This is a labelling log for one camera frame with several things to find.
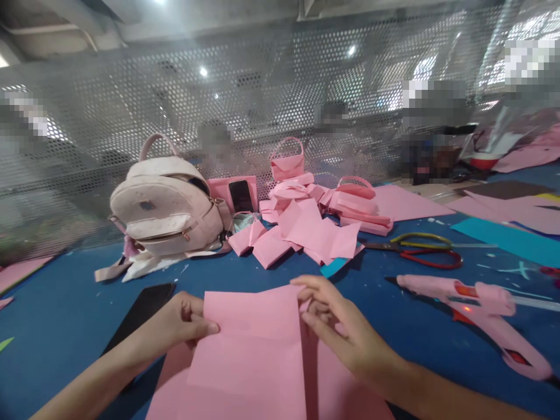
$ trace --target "smartphone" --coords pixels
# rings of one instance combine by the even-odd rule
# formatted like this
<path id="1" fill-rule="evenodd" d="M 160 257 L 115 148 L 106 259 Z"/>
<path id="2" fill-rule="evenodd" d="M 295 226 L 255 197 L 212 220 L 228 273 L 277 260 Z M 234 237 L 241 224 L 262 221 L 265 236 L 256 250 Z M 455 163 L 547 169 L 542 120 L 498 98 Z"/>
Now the smartphone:
<path id="1" fill-rule="evenodd" d="M 148 287 L 140 292 L 112 339 L 109 340 L 101 356 L 111 351 L 121 341 L 124 341 L 125 338 L 136 331 L 144 322 L 148 321 L 169 301 L 169 299 L 171 299 L 174 291 L 175 284 L 167 283 Z"/>
<path id="2" fill-rule="evenodd" d="M 235 181 L 229 183 L 229 192 L 232 195 L 233 209 L 235 213 L 240 211 L 254 212 L 251 191 L 247 181 Z"/>

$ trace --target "red scissor handle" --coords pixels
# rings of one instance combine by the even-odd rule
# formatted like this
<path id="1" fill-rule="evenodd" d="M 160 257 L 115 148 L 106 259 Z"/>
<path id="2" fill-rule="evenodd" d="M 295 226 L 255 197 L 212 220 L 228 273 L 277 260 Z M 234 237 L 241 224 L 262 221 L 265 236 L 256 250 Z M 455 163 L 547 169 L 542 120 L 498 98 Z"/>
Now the red scissor handle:
<path id="1" fill-rule="evenodd" d="M 455 262 L 453 264 L 438 264 L 436 262 L 431 262 L 428 260 L 423 260 L 421 258 L 414 257 L 415 255 L 421 254 L 447 254 L 452 256 Z M 457 254 L 455 251 L 451 250 L 434 250 L 434 249 L 420 249 L 420 250 L 401 250 L 400 256 L 406 258 L 407 260 L 414 261 L 419 264 L 427 265 L 433 268 L 440 268 L 441 270 L 455 270 L 463 265 L 463 257 Z"/>

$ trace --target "blue paper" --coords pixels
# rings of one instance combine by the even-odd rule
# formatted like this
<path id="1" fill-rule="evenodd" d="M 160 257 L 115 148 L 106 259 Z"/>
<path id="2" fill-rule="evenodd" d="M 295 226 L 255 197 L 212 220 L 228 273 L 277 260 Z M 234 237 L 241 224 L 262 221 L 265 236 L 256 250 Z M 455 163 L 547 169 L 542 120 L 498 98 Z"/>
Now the blue paper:
<path id="1" fill-rule="evenodd" d="M 479 241 L 497 244 L 501 249 L 546 267 L 560 267 L 560 242 L 499 225 L 468 218 L 451 227 Z"/>

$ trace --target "perforated metal sheet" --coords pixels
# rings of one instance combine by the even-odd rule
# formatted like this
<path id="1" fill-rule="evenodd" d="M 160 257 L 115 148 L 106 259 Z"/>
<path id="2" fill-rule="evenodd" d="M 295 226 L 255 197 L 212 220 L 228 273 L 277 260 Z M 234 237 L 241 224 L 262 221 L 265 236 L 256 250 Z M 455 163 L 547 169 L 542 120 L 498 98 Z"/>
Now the perforated metal sheet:
<path id="1" fill-rule="evenodd" d="M 288 135 L 327 187 L 343 175 L 395 177 L 402 81 L 461 80 L 483 120 L 503 93 L 503 34 L 553 12 L 544 1 L 447 3 L 5 68 L 2 259 L 118 240 L 108 198 L 156 131 L 207 178 L 255 174 L 260 199 L 274 184 L 269 155 Z M 169 153 L 159 143 L 152 155 Z"/>

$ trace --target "paper bag handle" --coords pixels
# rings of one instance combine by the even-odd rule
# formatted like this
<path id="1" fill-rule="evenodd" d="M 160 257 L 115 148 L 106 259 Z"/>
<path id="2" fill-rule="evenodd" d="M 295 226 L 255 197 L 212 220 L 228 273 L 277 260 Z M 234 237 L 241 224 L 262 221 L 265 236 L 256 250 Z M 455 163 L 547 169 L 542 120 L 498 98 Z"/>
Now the paper bag handle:
<path id="1" fill-rule="evenodd" d="M 138 159 L 140 162 L 148 158 L 148 152 L 152 148 L 153 143 L 160 138 L 164 139 L 167 142 L 175 156 L 180 156 L 179 149 L 177 149 L 177 146 L 169 139 L 169 137 L 167 137 L 165 134 L 155 133 L 148 137 L 144 142 L 144 146 L 142 146 L 142 150 L 140 151 L 140 158 Z"/>
<path id="2" fill-rule="evenodd" d="M 369 182 L 367 182 L 364 178 L 353 177 L 353 176 L 345 176 L 345 177 L 340 178 L 340 181 L 338 182 L 337 188 L 340 187 L 340 183 L 342 181 L 345 181 L 345 180 L 353 180 L 353 181 L 361 182 L 362 184 L 364 184 L 367 187 L 368 190 L 374 191 L 372 185 Z"/>
<path id="3" fill-rule="evenodd" d="M 302 142 L 301 142 L 298 138 L 295 138 L 295 137 L 286 137 L 284 140 L 281 140 L 280 143 L 278 143 L 278 146 L 276 146 L 276 149 L 274 149 L 274 151 L 273 151 L 272 154 L 270 155 L 270 160 L 272 160 L 272 159 L 274 158 L 274 155 L 276 155 L 276 153 L 278 153 L 278 150 L 280 149 L 280 146 L 282 146 L 282 144 L 284 144 L 284 142 L 285 142 L 285 141 L 288 141 L 288 140 L 294 140 L 294 141 L 298 142 L 299 145 L 300 145 L 301 148 L 302 148 L 302 153 L 301 153 L 301 154 L 303 154 L 303 145 L 302 145 Z"/>

